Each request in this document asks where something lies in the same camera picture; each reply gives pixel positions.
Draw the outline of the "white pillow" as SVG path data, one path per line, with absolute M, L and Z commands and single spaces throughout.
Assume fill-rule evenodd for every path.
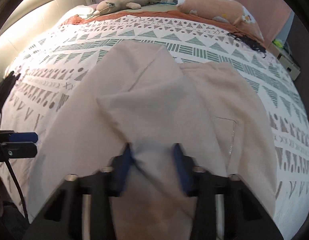
M 86 5 L 78 5 L 69 11 L 67 11 L 61 18 L 61 22 L 65 22 L 65 20 L 71 18 L 72 16 L 78 15 L 80 18 L 83 18 L 84 20 L 88 19 L 93 15 L 95 12 L 95 9 L 91 6 Z

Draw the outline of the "white bedside cabinet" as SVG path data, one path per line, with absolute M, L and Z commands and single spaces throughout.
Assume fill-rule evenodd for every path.
M 285 49 L 283 42 L 278 39 L 274 39 L 269 45 L 269 51 L 276 57 L 281 65 L 286 69 L 291 79 L 295 81 L 301 73 L 300 67 L 292 58 L 292 52 L 287 45 Z

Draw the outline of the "green sheet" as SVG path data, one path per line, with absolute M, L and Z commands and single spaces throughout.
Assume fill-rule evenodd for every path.
M 167 12 L 172 10 L 178 10 L 176 5 L 168 4 L 168 3 L 155 3 L 148 4 L 146 6 L 141 7 L 140 9 L 125 9 L 123 11 L 127 12 L 142 12 L 142 11 L 151 11 L 151 12 Z

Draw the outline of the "pink plush pillow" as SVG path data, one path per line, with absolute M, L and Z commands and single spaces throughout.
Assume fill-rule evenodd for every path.
M 235 0 L 178 0 L 177 9 L 208 20 L 227 23 L 264 42 L 260 27 L 253 15 Z

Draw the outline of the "cream padded headboard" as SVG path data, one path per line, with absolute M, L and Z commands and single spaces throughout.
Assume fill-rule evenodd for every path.
M 37 35 L 53 27 L 63 15 L 92 0 L 23 0 L 0 29 L 0 81 L 6 68 Z

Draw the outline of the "beige large shirt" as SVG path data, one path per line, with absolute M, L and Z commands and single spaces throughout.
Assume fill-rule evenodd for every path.
M 126 40 L 84 77 L 39 146 L 26 197 L 35 217 L 69 173 L 87 176 L 132 145 L 137 161 L 113 204 L 119 239 L 186 239 L 195 202 L 171 148 L 211 173 L 242 179 L 275 211 L 272 129 L 257 93 L 228 63 L 177 63 L 165 46 Z

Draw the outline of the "beige plush animal toy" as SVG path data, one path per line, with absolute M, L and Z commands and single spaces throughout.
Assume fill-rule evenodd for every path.
M 137 10 L 150 3 L 157 3 L 160 1 L 161 0 L 103 0 L 97 5 L 93 15 L 106 15 L 126 9 Z

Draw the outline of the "patterned white bed cover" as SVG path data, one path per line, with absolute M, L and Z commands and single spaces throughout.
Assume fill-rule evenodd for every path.
M 75 87 L 124 40 L 165 46 L 179 63 L 231 64 L 260 97 L 274 134 L 278 187 L 274 220 L 292 239 L 309 212 L 309 122 L 279 61 L 235 41 L 224 28 L 175 12 L 128 12 L 86 24 L 56 25 L 33 38 L 8 71 L 21 75 L 3 107 L 0 127 L 44 134 Z

